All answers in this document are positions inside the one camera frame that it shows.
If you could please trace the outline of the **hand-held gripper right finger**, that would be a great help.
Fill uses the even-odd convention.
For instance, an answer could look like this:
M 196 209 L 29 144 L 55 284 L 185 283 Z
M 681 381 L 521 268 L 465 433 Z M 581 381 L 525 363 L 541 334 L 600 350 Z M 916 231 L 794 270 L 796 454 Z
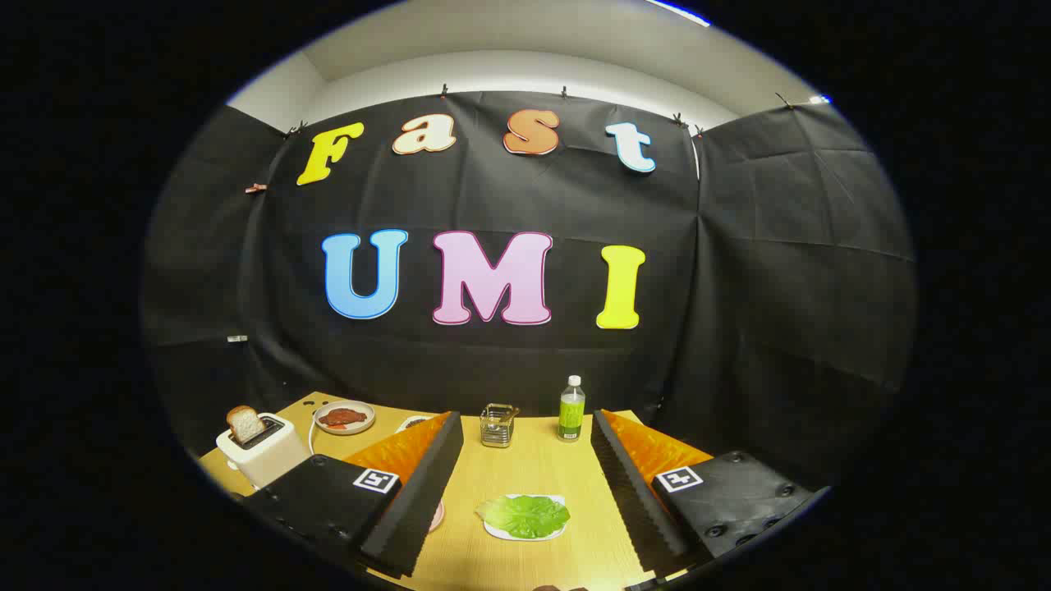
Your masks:
M 604 409 L 594 412 L 590 445 L 641 567 L 658 580 L 743 561 L 829 494 L 749 452 L 710 456 Z

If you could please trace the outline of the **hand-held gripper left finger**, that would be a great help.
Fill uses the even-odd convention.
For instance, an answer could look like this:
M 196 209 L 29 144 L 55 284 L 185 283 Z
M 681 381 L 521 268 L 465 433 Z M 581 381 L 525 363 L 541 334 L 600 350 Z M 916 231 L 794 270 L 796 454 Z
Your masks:
M 257 519 L 342 567 L 412 575 L 463 445 L 450 411 L 345 460 L 314 454 L 244 498 Z

